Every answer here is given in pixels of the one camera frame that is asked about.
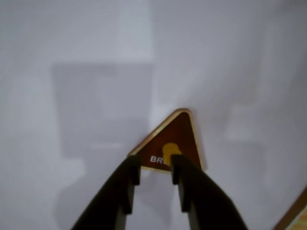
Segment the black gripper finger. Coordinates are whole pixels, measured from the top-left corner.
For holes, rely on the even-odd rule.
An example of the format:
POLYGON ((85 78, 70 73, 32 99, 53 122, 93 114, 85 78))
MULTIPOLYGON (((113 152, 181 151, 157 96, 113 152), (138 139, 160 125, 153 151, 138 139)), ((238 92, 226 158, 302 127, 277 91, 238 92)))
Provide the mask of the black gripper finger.
POLYGON ((188 158, 172 155, 171 174, 191 230, 247 229, 228 195, 188 158))
POLYGON ((73 230, 124 230, 140 184, 141 158, 127 157, 111 174, 76 221, 73 230))

